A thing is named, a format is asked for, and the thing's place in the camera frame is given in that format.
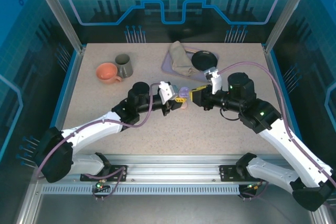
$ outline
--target cup handle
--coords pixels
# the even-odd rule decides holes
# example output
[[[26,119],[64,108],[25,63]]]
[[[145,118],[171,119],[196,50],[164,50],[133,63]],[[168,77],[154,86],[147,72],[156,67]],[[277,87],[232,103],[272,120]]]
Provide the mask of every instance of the cup handle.
[[[117,81],[117,82],[121,82],[121,81],[122,81],[122,78],[119,77],[119,76],[116,76],[116,81]]]
[[[120,68],[119,68],[119,75],[120,75],[121,78],[124,77],[124,74],[123,74],[123,67],[120,67]]]

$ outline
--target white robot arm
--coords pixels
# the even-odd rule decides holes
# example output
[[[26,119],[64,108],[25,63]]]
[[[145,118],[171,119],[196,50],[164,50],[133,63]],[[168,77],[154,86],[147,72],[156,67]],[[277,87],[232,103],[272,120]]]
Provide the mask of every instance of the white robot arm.
[[[222,90],[222,80],[217,69],[209,69],[205,75],[212,84],[192,90],[191,100],[204,110],[216,106],[224,111],[239,113],[240,121],[273,145],[294,169],[278,167],[247,153],[236,164],[238,173],[246,179],[253,177],[269,181],[292,193],[295,200],[306,209],[317,210],[335,189],[325,175],[334,178],[331,167],[319,160],[293,132],[290,132],[293,136],[290,138],[280,113],[268,102],[256,98],[253,81],[245,73],[234,73],[228,77],[229,91]],[[163,115],[167,115],[171,110],[180,108],[182,104],[176,97],[176,87],[161,82],[158,94],[153,96],[152,111],[161,109]],[[40,167],[50,183],[67,174],[106,175],[106,163],[100,155],[80,159],[76,153],[102,137],[135,125],[139,121],[139,113],[148,112],[149,108],[149,86],[138,82],[126,99],[102,117],[62,132],[56,128],[49,129],[37,146],[33,159],[40,166],[50,151],[54,151]]]
[[[202,86],[191,91],[191,100],[204,110],[215,106],[237,112],[240,121],[274,146],[294,169],[284,169],[247,153],[236,163],[238,173],[275,184],[292,193],[306,209],[316,211],[335,190],[330,180],[335,180],[332,168],[317,158],[290,129],[287,132],[280,113],[268,102],[256,98],[254,83],[245,73],[228,77],[229,91],[218,88],[222,85],[221,79],[216,80],[216,74],[215,69],[205,72],[210,76],[208,80],[216,84],[215,93],[213,85]]]

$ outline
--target gray mug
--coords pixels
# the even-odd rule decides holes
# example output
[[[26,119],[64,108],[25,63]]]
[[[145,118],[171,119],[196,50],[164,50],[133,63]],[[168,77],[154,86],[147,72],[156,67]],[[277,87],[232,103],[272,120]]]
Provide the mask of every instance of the gray mug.
[[[118,55],[115,60],[121,78],[127,78],[133,74],[131,59],[127,54]]]

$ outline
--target glass panel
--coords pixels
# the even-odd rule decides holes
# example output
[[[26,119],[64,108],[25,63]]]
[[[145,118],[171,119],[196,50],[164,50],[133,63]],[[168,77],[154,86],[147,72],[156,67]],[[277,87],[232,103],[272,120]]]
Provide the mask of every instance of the glass panel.
[[[287,2],[60,1],[83,43],[144,42],[143,37],[146,38],[146,42],[265,42]]]
[[[33,172],[30,136],[50,127],[73,49],[45,0],[0,6],[0,216],[15,223]]]
[[[305,143],[336,165],[335,0],[301,0],[274,52]]]

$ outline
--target countertop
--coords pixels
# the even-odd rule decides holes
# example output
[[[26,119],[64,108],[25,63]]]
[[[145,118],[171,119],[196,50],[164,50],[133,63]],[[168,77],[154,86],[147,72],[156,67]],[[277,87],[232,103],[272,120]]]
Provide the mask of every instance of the countertop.
[[[164,73],[161,65],[170,44],[87,44],[71,97],[64,129],[92,121],[111,110],[127,97],[133,84],[170,81],[178,88],[196,88],[205,83]],[[219,55],[218,69],[239,61],[253,61],[267,67],[261,44],[185,43],[185,46],[209,50]],[[118,84],[106,85],[96,77],[96,68],[104,62],[114,62],[118,54],[130,55],[134,74]],[[279,109],[276,94],[269,77],[254,66],[239,66],[222,74],[223,89],[233,72],[245,72],[255,83],[257,97]],[[237,115],[226,112],[229,118]],[[278,152],[242,122],[231,122],[219,114],[219,109],[203,111],[188,102],[186,110],[171,111],[163,117],[161,111],[152,112],[147,123],[138,129],[127,129],[88,145],[80,151],[85,154],[193,154],[228,155],[278,154]]]

